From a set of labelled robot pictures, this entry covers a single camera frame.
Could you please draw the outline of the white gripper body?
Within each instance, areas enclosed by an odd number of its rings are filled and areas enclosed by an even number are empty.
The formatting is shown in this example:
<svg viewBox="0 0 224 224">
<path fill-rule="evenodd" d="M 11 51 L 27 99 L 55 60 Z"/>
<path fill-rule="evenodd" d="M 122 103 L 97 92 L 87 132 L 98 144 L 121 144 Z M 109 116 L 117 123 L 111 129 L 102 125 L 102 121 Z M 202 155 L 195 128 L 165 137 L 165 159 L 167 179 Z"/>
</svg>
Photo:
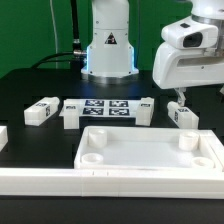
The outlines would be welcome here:
<svg viewBox="0 0 224 224">
<path fill-rule="evenodd" d="M 202 49 L 180 50 L 164 42 L 157 50 L 153 80 L 161 89 L 224 84 L 224 57 Z"/>
</svg>

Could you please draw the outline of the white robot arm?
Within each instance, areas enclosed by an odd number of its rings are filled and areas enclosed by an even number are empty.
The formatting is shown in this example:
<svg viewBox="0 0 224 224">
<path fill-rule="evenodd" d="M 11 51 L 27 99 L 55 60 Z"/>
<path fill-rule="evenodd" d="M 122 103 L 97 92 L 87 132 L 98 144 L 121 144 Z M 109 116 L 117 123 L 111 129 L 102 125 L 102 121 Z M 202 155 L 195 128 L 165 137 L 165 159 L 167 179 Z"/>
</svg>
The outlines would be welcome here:
<svg viewBox="0 0 224 224">
<path fill-rule="evenodd" d="M 224 0 L 184 0 L 191 15 L 165 26 L 152 78 L 174 89 L 185 104 L 188 87 L 224 87 Z M 138 77 L 134 48 L 128 40 L 128 0 L 92 0 L 93 39 L 87 47 L 82 77 L 98 83 L 121 83 Z"/>
</svg>

